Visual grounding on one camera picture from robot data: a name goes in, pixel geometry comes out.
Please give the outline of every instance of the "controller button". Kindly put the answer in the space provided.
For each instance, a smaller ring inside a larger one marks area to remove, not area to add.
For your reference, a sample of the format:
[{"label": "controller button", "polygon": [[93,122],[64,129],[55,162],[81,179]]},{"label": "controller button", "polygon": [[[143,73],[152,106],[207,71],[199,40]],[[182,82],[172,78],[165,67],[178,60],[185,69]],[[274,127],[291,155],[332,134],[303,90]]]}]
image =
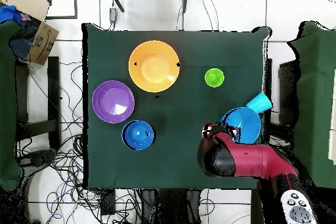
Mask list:
[{"label": "controller button", "polygon": [[302,201],[302,200],[299,201],[299,205],[301,207],[307,207],[306,203],[304,201]]},{"label": "controller button", "polygon": [[300,206],[292,207],[291,211],[289,212],[289,216],[297,223],[303,224],[312,222],[312,216],[310,212]]},{"label": "controller button", "polygon": [[294,206],[295,205],[295,201],[294,200],[288,200],[287,204],[290,206]]},{"label": "controller button", "polygon": [[292,197],[293,199],[299,199],[299,197],[297,196],[296,193],[292,193],[292,194],[291,194],[291,197]]}]

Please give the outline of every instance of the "cup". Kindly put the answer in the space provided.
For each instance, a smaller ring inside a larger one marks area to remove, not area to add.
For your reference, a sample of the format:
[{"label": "cup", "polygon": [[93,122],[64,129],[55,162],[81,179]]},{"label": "cup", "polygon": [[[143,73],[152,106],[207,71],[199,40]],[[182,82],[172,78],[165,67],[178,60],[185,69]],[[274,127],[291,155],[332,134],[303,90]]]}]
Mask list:
[{"label": "cup", "polygon": [[268,109],[271,109],[272,103],[264,93],[260,93],[252,101],[247,103],[246,107],[259,114]]}]

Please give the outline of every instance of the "purple bowl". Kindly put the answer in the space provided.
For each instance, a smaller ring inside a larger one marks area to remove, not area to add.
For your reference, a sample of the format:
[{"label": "purple bowl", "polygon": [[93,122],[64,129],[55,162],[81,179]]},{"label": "purple bowl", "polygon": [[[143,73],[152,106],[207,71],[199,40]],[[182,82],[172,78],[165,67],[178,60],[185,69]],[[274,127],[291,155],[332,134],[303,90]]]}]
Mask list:
[{"label": "purple bowl", "polygon": [[96,115],[107,123],[125,121],[134,110],[132,91],[116,80],[101,83],[93,93],[92,107]]}]

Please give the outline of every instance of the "light blue bowl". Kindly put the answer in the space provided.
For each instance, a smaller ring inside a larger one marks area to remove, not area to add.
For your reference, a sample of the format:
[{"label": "light blue bowl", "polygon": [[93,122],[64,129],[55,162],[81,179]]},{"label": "light blue bowl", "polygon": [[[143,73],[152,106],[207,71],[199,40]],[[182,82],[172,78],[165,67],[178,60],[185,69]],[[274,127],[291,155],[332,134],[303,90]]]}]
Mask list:
[{"label": "light blue bowl", "polygon": [[259,115],[248,107],[230,110],[220,119],[220,124],[240,129],[240,137],[236,137],[236,143],[253,144],[261,131]]},{"label": "light blue bowl", "polygon": [[128,148],[132,150],[144,150],[154,143],[156,134],[150,124],[135,120],[123,127],[121,138]]}]

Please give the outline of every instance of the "white controller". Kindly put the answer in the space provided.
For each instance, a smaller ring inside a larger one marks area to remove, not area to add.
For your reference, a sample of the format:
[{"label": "white controller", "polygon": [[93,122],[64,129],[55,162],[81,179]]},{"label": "white controller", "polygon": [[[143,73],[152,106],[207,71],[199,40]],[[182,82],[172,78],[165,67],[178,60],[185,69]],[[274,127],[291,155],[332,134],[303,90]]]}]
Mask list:
[{"label": "white controller", "polygon": [[316,224],[307,198],[297,190],[287,190],[281,196],[282,210],[287,224]]}]

